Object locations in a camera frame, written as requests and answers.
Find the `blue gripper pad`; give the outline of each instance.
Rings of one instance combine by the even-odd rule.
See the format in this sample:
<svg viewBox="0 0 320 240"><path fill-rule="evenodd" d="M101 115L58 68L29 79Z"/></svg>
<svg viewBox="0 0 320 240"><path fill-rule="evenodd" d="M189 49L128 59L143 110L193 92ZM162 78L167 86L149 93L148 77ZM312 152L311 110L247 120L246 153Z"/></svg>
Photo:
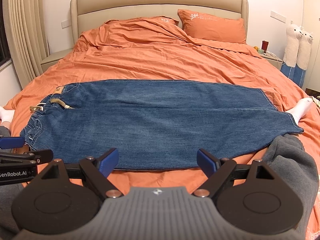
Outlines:
<svg viewBox="0 0 320 240"><path fill-rule="evenodd" d="M113 152L111 152L103 160L100 161L100 165L97 168L106 178L113 171L113 169L118 165L118 161L119 161L119 153L118 153L118 150L115 149Z"/></svg>
<svg viewBox="0 0 320 240"><path fill-rule="evenodd" d="M220 168L218 162L218 159L215 161L210 159L206 154L203 153L202 149L197 151L197 164L208 178L214 174L218 168Z"/></svg>
<svg viewBox="0 0 320 240"><path fill-rule="evenodd" d="M1 149L21 148L24 145L23 137L0 137Z"/></svg>

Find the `upholstered headboard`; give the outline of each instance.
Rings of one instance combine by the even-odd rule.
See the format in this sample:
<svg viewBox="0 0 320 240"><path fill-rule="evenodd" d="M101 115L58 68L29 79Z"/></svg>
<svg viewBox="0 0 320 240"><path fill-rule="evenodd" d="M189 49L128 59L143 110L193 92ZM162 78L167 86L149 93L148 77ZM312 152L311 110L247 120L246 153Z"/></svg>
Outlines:
<svg viewBox="0 0 320 240"><path fill-rule="evenodd" d="M189 9L223 18L244 19L248 31L247 0L71 0L71 27L74 43L83 31L112 19L168 16L180 20L178 9Z"/></svg>

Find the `foot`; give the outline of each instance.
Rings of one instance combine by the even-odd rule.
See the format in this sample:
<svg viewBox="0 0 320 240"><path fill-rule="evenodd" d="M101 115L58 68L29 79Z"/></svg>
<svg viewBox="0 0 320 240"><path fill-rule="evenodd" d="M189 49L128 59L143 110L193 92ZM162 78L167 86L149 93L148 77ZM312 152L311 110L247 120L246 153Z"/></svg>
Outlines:
<svg viewBox="0 0 320 240"><path fill-rule="evenodd" d="M12 122L14 110L5 110L0 106L0 119L2 122Z"/></svg>
<svg viewBox="0 0 320 240"><path fill-rule="evenodd" d="M311 98L303 98L298 101L294 108L291 108L286 112L292 114L294 121L298 125L298 122L301 119L301 117L303 117L310 110L311 104Z"/></svg>

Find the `stuffed toy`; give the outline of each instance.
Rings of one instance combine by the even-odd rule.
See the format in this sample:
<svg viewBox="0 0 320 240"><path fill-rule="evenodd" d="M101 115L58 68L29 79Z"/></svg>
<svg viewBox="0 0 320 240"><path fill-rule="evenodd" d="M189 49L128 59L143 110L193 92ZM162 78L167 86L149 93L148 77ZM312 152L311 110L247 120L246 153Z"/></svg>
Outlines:
<svg viewBox="0 0 320 240"><path fill-rule="evenodd" d="M293 21L287 26L287 46L284 51L283 64L281 72L291 80L293 79L294 69L297 62L299 43L302 38L300 27L293 24Z"/></svg>
<svg viewBox="0 0 320 240"><path fill-rule="evenodd" d="M301 28L302 38L299 44L297 63L293 73L293 82L295 82L299 87L302 87L304 82L304 76L306 70L308 68L310 53L311 53L311 45L313 41L313 33L308 33Z"/></svg>

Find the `blue fabric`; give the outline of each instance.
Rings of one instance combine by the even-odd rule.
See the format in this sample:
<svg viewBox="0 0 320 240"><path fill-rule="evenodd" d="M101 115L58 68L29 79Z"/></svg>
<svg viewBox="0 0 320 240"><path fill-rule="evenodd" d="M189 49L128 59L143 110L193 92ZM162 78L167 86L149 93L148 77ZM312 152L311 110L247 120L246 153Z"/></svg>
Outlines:
<svg viewBox="0 0 320 240"><path fill-rule="evenodd" d="M74 109L64 109L59 98ZM65 85L42 100L21 136L66 163L119 151L118 169L196 167L204 148L217 158L259 150L278 136L301 133L261 89L221 83L106 80Z"/></svg>
<svg viewBox="0 0 320 240"><path fill-rule="evenodd" d="M302 88L305 74L306 71L299 68L299 66L296 64L292 81Z"/></svg>
<svg viewBox="0 0 320 240"><path fill-rule="evenodd" d="M280 70L287 78L290 78L293 80L293 75L295 71L295 67L289 67L286 63L282 64L281 70Z"/></svg>

